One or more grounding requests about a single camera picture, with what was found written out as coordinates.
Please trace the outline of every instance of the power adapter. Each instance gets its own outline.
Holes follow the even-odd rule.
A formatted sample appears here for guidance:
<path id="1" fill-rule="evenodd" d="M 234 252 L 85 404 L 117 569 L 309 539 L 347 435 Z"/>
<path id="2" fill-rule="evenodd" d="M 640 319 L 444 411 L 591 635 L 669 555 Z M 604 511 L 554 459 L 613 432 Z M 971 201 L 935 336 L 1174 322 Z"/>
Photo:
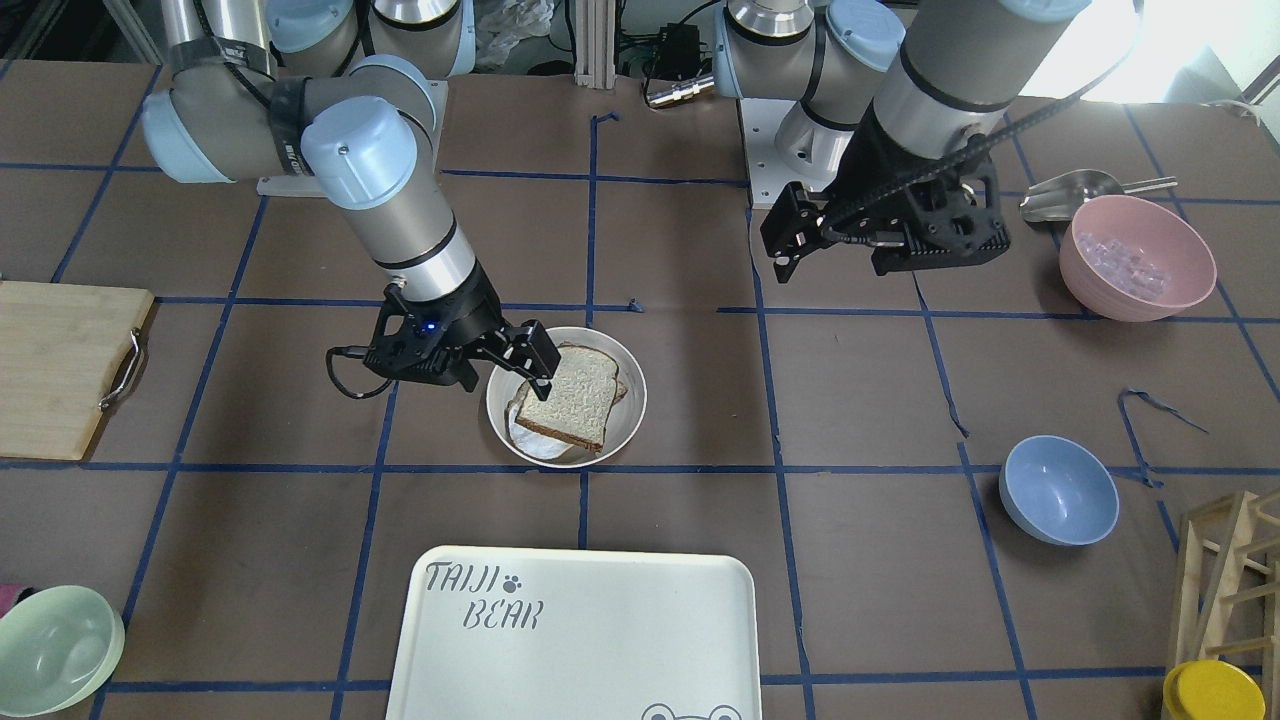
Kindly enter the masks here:
<path id="1" fill-rule="evenodd" d="M 701 44 L 698 26 L 668 23 L 658 31 L 658 58 L 653 77 L 658 79 L 689 79 L 701 69 Z"/>

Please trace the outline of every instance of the light green bowl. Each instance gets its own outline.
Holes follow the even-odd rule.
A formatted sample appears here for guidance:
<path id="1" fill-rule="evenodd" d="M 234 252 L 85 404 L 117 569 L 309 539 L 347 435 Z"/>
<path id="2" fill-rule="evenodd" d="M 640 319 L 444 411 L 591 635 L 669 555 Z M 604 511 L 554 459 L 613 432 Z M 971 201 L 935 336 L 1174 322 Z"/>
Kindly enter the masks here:
<path id="1" fill-rule="evenodd" d="M 102 687 L 124 650 L 124 623 L 79 585 L 49 588 L 0 618 L 0 715 L 31 717 Z"/>

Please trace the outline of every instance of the frog face drawing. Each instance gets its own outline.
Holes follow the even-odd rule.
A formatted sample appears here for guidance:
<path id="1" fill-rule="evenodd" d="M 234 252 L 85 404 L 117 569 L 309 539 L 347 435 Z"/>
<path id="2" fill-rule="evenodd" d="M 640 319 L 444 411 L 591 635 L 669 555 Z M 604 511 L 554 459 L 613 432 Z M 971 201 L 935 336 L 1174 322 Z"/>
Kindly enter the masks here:
<path id="1" fill-rule="evenodd" d="M 645 708 L 640 720 L 742 720 L 742 715 L 727 705 L 717 706 L 707 715 L 676 715 L 671 707 L 655 702 Z"/>

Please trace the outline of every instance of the light blue joint cap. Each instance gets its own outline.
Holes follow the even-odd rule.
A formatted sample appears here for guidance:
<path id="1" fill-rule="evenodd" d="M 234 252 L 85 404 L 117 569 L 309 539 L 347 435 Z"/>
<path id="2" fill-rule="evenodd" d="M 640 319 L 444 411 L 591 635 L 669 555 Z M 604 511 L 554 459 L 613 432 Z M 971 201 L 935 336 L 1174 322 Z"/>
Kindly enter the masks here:
<path id="1" fill-rule="evenodd" d="M 182 124 L 169 91 L 142 101 L 142 136 L 156 164 L 178 182 L 233 182 L 220 173 Z"/>
<path id="2" fill-rule="evenodd" d="M 453 59 L 449 77 L 465 76 L 476 68 L 476 9 L 472 0 L 462 0 L 462 33 L 458 56 Z"/>
<path id="3" fill-rule="evenodd" d="M 301 53 L 338 29 L 351 5 L 352 0 L 269 0 L 271 45 L 280 53 Z"/>
<path id="4" fill-rule="evenodd" d="M 1000 0 L 1010 13 L 1033 23 L 1060 23 L 1078 15 L 1093 0 Z"/>
<path id="5" fill-rule="evenodd" d="M 836 42 L 861 64 L 879 72 L 888 69 L 902 45 L 902 20 L 876 0 L 832 0 L 827 23 Z"/>
<path id="6" fill-rule="evenodd" d="M 334 205 L 369 210 L 404 187 L 417 142 L 396 106 L 381 97 L 343 100 L 302 131 L 302 156 Z"/>
<path id="7" fill-rule="evenodd" d="M 431 94 L 426 91 L 428 86 L 430 85 L 430 81 L 426 79 L 426 76 L 422 74 L 422 70 L 417 69 L 417 65 L 410 63 L 408 60 L 401 58 L 399 55 L 379 54 L 379 55 L 370 55 L 364 60 L 356 63 L 355 65 L 351 67 L 349 70 L 347 70 L 347 74 L 349 76 L 356 70 L 358 70 L 360 68 L 367 68 L 367 67 L 392 69 L 407 77 L 408 79 L 413 81 L 413 85 L 416 85 L 417 88 L 422 91 L 422 96 L 426 97 L 428 106 L 431 108 L 431 129 L 435 131 L 440 128 L 440 113 L 439 110 L 435 109 L 435 102 L 431 101 Z"/>
<path id="8" fill-rule="evenodd" d="M 724 13 L 716 13 L 716 47 L 712 53 L 712 77 L 716 78 L 716 95 L 741 97 L 742 88 L 737 85 L 731 47 L 728 27 L 724 26 Z"/>

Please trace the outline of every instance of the metal scoop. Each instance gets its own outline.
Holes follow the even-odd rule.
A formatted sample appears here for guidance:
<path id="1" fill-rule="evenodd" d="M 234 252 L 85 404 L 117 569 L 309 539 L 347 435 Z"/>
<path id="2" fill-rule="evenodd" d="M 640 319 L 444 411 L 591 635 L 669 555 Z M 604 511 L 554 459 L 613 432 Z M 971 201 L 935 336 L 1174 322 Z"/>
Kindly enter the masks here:
<path id="1" fill-rule="evenodd" d="M 1120 181 L 1102 170 L 1071 170 L 1030 186 L 1019 208 L 1028 223 L 1070 220 L 1080 205 L 1094 197 L 1133 195 L 1166 187 L 1178 187 L 1178 178 L 1153 178 L 1120 184 Z"/>

